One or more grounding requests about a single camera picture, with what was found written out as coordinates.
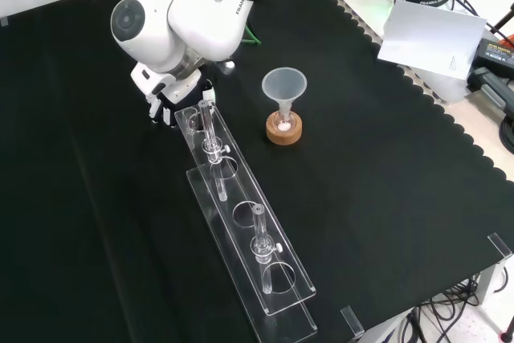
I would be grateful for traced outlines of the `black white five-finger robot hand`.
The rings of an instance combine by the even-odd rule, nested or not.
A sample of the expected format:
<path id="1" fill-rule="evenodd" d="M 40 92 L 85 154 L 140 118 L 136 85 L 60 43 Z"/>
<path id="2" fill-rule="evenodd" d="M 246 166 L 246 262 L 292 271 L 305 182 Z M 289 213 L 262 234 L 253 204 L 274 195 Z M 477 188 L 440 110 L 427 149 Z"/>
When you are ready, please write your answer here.
<path id="1" fill-rule="evenodd" d="M 216 101 L 214 89 L 216 74 L 211 65 L 202 65 L 183 80 L 176 80 L 171 74 L 151 71 L 137 63 L 131 72 L 134 84 L 149 104 L 149 118 L 153 123 L 175 127 L 175 112 L 194 107 L 201 100 Z"/>

